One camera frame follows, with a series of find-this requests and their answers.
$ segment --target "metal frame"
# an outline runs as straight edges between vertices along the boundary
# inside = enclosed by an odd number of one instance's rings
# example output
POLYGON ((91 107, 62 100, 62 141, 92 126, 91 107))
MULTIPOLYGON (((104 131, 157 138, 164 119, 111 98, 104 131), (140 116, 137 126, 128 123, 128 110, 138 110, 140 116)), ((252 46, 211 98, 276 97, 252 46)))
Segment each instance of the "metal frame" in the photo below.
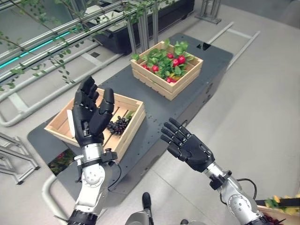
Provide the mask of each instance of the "metal frame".
POLYGON ((22 184, 25 178, 27 178, 35 170, 38 170, 40 167, 35 159, 29 154, 24 144, 18 137, 11 138, 3 133, 0 133, 0 138, 7 141, 6 144, 0 146, 0 152, 4 153, 0 154, 0 160, 4 163, 4 165, 1 165, 0 167, 0 173, 12 175, 16 184, 22 184), (21 153, 11 150, 10 148, 12 146, 18 147, 21 153), (29 169, 24 173, 17 173, 7 156, 17 157, 19 159, 28 161, 30 164, 29 169))
POLYGON ((196 15, 195 17, 213 24, 218 24, 219 22, 221 22, 221 19, 217 18, 220 5, 221 0, 203 0, 200 14, 196 15))
POLYGON ((236 31, 231 29, 231 27, 233 26, 234 22, 229 23, 226 27, 224 27, 222 30, 220 30, 215 36, 213 36, 208 42, 207 44, 212 44, 215 40, 217 40, 222 34, 224 34, 225 32, 230 32, 236 35, 239 35, 241 37, 247 38, 249 39, 247 41, 247 43, 239 50, 239 52, 231 59, 227 70, 229 70, 229 68, 236 62, 236 60, 244 53, 244 51, 251 45, 251 43, 257 38, 257 36, 260 34, 260 31, 257 31, 253 36, 244 34, 242 32, 236 31))

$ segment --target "black machine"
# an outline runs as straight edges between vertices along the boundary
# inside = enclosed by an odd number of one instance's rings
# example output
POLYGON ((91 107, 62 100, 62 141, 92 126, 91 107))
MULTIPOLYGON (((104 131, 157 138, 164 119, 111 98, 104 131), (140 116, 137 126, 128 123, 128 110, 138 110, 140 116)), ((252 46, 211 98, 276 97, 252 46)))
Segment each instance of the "black machine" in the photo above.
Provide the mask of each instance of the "black machine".
MULTIPOLYGON (((173 4, 161 9, 158 12, 158 31, 166 29, 174 22, 185 19, 189 13, 193 11, 195 0, 179 0, 173 4)), ((89 27, 95 26, 95 24, 88 22, 89 27)), ((153 23, 152 15, 148 16, 148 29, 149 37, 153 36, 153 23)), ((140 44, 140 37, 138 32, 137 23, 133 24, 133 30, 135 35, 135 42, 140 44)), ((96 35, 94 38, 99 40, 104 47, 108 48, 114 53, 131 53, 131 45, 129 40, 129 34, 127 26, 121 26, 117 30, 106 30, 102 34, 96 35)))

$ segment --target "teal light strip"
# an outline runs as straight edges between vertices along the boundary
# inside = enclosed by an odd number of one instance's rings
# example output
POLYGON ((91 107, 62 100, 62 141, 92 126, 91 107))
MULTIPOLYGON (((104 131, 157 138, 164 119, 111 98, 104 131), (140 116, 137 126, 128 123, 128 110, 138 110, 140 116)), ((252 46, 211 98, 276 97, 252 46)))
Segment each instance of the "teal light strip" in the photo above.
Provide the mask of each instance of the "teal light strip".
MULTIPOLYGON (((69 33, 70 33, 70 32, 66 32, 66 33, 64 33, 64 34, 62 34, 62 35, 56 37, 55 39, 59 39, 59 38, 61 38, 61 37, 63 37, 63 36, 66 36, 66 35, 69 34, 69 33)), ((0 69, 3 68, 3 67, 5 67, 5 66, 7 66, 8 64, 10 64, 10 63, 16 61, 16 60, 22 58, 23 56, 28 55, 29 53, 31 53, 31 52, 33 52, 33 51, 35 51, 35 50, 37 50, 37 49, 39 49, 39 48, 41 48, 41 47, 43 47, 43 46, 49 44, 49 43, 51 43, 51 42, 53 42, 53 40, 49 40, 49 41, 47 41, 47 42, 45 42, 45 43, 43 43, 43 44, 41 44, 41 45, 39 45, 39 46, 37 46, 37 47, 31 49, 31 50, 29 50, 28 52, 25 52, 25 53, 19 55, 18 57, 15 57, 15 58, 13 58, 12 60, 3 63, 2 65, 0 65, 0 69)))

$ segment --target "dark gray table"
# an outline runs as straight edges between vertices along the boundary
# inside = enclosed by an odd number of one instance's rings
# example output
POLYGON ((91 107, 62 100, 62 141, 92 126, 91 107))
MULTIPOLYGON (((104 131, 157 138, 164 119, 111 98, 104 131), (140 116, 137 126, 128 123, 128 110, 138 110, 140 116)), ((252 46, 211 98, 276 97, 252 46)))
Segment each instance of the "dark gray table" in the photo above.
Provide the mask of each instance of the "dark gray table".
MULTIPOLYGON (((149 88, 132 75, 131 66, 125 67, 116 75, 102 83, 99 87, 112 87, 115 93, 141 100, 145 103, 146 119, 141 124, 126 154, 120 162, 121 177, 110 188, 107 205, 116 205, 142 179, 147 170, 156 162, 166 149, 166 144, 159 138, 160 129, 169 117, 179 122, 189 123, 203 105, 212 97, 226 71, 233 55, 222 49, 210 46, 192 37, 176 34, 171 37, 171 44, 176 41, 188 41, 187 52, 204 60, 200 75, 187 86, 173 101, 169 101, 153 89, 149 88)), ((28 134, 28 140, 40 156, 48 164, 66 149, 75 154, 81 150, 71 144, 64 143, 44 127, 50 119, 28 134)), ((119 168, 113 168, 111 183, 118 178, 119 168)), ((74 199, 78 197, 81 184, 75 183, 78 177, 76 163, 57 175, 74 199)))

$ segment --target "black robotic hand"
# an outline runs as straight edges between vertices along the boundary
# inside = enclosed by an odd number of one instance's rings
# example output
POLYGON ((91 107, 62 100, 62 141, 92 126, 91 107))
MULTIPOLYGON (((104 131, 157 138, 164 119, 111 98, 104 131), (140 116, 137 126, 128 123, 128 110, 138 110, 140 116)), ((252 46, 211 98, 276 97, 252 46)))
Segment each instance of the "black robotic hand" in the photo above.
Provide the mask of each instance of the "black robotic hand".
POLYGON ((164 123, 161 139, 169 144, 168 151, 186 162, 193 170, 203 172, 212 162, 214 155, 206 145, 195 135, 186 130, 178 121, 170 118, 169 123, 164 123))
POLYGON ((113 90, 105 89, 103 100, 97 108, 99 94, 96 89, 94 79, 89 76, 80 84, 75 94, 72 115, 75 138, 81 147, 91 143, 103 143, 102 132, 113 116, 113 90))

